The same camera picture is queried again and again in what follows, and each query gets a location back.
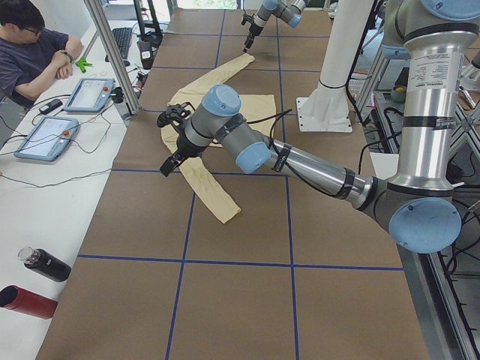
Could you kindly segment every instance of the brown table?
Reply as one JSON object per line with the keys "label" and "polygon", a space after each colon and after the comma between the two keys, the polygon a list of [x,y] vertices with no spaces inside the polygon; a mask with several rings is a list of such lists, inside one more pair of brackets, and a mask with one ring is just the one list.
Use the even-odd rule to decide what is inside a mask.
{"label": "brown table", "polygon": [[[241,18],[174,13],[38,359],[428,359],[397,248],[369,217],[267,169],[243,175],[212,148],[205,165],[242,208],[223,225],[182,175],[158,172],[170,155],[158,113],[241,55]],[[322,11],[297,29],[270,19],[256,61],[227,84],[295,109],[330,30]],[[357,124],[300,133],[295,114],[276,134],[350,169],[365,144]]]}

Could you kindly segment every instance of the person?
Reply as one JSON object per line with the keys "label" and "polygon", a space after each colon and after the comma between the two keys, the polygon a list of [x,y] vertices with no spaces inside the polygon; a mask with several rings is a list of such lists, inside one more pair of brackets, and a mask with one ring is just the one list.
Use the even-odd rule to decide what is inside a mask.
{"label": "person", "polygon": [[0,0],[0,91],[31,107],[55,79],[72,74],[80,39],[45,28],[29,0]]}

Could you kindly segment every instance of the man's hand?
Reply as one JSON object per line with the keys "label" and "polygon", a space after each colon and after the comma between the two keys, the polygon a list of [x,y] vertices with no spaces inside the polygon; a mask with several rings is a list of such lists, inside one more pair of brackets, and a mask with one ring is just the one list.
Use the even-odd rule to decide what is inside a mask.
{"label": "man's hand", "polygon": [[50,64],[53,67],[57,68],[57,70],[64,65],[70,64],[70,59],[62,51],[63,50],[59,50],[55,54],[53,54],[52,61],[50,62]]}
{"label": "man's hand", "polygon": [[57,70],[57,73],[55,74],[56,79],[67,79],[71,74],[73,74],[72,70],[72,64],[68,63],[63,65]]}

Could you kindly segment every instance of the glasses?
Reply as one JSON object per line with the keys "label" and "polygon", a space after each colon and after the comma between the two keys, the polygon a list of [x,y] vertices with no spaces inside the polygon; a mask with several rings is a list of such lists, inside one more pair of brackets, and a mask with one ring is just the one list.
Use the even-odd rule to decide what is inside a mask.
{"label": "glasses", "polygon": [[31,32],[32,34],[35,34],[35,36],[38,36],[42,32],[42,28],[40,30],[30,30],[29,28],[24,28],[23,30],[26,30],[27,32]]}

